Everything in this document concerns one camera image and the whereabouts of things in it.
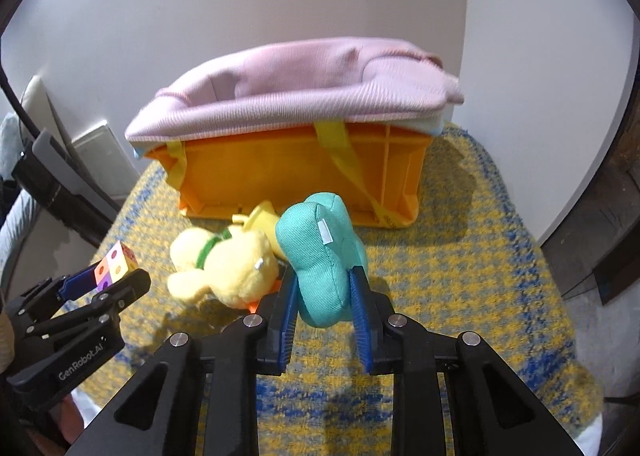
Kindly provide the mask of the person left hand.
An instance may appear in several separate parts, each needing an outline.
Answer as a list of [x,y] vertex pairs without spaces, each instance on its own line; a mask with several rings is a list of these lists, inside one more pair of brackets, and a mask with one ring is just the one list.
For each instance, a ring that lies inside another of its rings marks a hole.
[[41,454],[64,455],[84,431],[84,420],[72,396],[64,396],[46,417],[48,424],[40,422],[26,431]]

